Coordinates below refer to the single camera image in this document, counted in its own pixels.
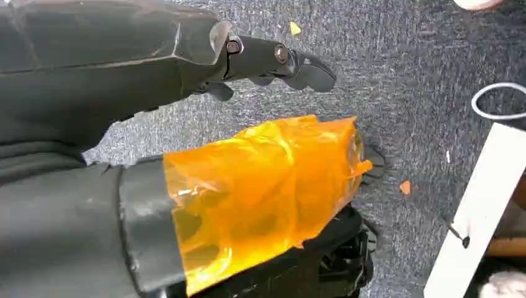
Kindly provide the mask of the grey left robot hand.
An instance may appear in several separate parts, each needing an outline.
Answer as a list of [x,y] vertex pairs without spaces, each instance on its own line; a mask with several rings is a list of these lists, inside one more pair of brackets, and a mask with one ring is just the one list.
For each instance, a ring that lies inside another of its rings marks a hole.
[[358,297],[377,237],[351,206],[384,158],[355,118],[264,122],[130,166],[108,128],[230,81],[329,92],[318,57],[172,1],[1,2],[2,297]]

